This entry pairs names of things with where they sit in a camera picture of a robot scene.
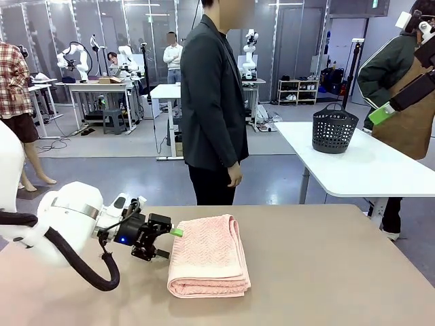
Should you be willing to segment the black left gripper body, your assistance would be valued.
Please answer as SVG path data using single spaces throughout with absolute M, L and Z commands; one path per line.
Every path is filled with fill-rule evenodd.
M 146 221 L 146 216 L 135 213 L 129 220 L 122 223 L 118 230 L 118 242 L 131 248 L 138 244 L 153 244 L 153 229 Z

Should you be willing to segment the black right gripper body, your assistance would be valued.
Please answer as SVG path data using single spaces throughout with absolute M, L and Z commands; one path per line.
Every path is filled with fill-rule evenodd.
M 433 67 L 435 56 L 435 39 L 429 39 L 425 43 L 421 44 L 415 50 L 414 56 L 421 63 L 422 67 Z

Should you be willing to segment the blazer person right hand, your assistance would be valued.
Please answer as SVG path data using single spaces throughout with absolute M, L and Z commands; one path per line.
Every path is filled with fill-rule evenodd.
M 230 177 L 230 183 L 228 184 L 228 187 L 237 187 L 241 183 L 243 179 L 243 173 L 238 162 L 235 162 L 234 165 L 228 168 L 228 176 Z

